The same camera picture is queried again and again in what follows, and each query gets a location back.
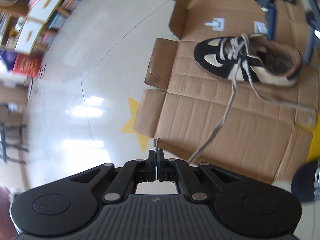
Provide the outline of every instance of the black and white sneaker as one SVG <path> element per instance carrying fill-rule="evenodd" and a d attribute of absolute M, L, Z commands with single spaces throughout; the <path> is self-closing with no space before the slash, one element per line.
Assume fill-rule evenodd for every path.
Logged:
<path fill-rule="evenodd" d="M 297 49 L 268 41 L 263 34 L 221 37 L 197 44 L 196 62 L 220 78 L 292 86 L 298 81 L 302 58 Z"/>

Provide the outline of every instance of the tile floor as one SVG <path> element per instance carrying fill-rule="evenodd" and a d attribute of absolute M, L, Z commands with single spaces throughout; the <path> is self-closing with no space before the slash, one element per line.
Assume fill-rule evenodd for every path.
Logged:
<path fill-rule="evenodd" d="M 147 88 L 144 78 L 156 38 L 175 39 L 168 28 L 173 5 L 171 0 L 81 2 L 46 54 L 45 75 L 35 81 L 25 113 L 29 187 L 101 163 L 122 166 L 147 157 L 153 142 L 141 152 L 136 135 L 120 129 L 131 117 L 128 97 L 139 101 Z M 164 191 L 176 193 L 174 184 L 138 188 L 139 193 Z M 305 205 L 303 211 L 297 236 L 319 240 L 320 205 Z"/>

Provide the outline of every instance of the label sticker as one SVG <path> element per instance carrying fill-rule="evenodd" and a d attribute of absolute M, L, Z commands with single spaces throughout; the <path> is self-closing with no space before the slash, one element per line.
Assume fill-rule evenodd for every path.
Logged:
<path fill-rule="evenodd" d="M 267 34 L 268 29 L 266 28 L 266 25 L 263 22 L 256 22 L 254 21 L 254 33 L 261 33 L 261 34 Z"/>
<path fill-rule="evenodd" d="M 224 31 L 224 18 L 213 18 L 213 21 L 205 22 L 204 25 L 212 26 L 214 31 Z"/>

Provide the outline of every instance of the metal frame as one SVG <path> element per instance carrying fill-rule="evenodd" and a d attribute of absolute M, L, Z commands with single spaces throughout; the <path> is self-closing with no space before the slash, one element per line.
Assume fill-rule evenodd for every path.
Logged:
<path fill-rule="evenodd" d="M 266 20 L 268 22 L 268 39 L 271 41 L 274 39 L 275 28 L 276 28 L 276 5 L 275 0 L 255 0 L 260 6 L 261 10 L 264 11 L 266 15 Z M 320 48 L 320 9 L 316 3 L 316 0 L 308 0 L 312 8 L 311 19 L 307 19 L 310 25 L 308 44 L 303 57 L 305 63 L 309 63 L 314 48 Z"/>
<path fill-rule="evenodd" d="M 4 161 L 4 163 L 7 163 L 8 161 L 14 162 L 14 163 L 20 163 L 20 164 L 27 164 L 25 161 L 18 160 L 16 158 L 11 158 L 7 155 L 7 147 L 13 147 L 17 150 L 22 150 L 28 152 L 28 149 L 23 148 L 21 144 L 9 144 L 5 141 L 5 129 L 6 128 L 19 128 L 19 134 L 22 134 L 22 128 L 25 127 L 25 125 L 20 126 L 11 126 L 6 127 L 3 122 L 0 122 L 0 151 L 1 151 L 1 157 Z"/>

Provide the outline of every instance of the yellow star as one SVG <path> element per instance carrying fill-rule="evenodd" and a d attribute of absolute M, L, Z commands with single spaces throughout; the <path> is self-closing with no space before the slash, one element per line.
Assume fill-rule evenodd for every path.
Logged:
<path fill-rule="evenodd" d="M 139 108 L 139 103 L 132 98 L 128 98 L 128 103 L 131 112 L 131 117 L 128 120 L 128 122 L 126 122 L 125 125 L 121 128 L 120 131 L 123 133 L 135 133 L 137 135 L 141 152 L 145 152 L 148 145 L 149 137 L 139 134 L 133 129 L 134 120 L 136 119 L 137 111 Z"/>

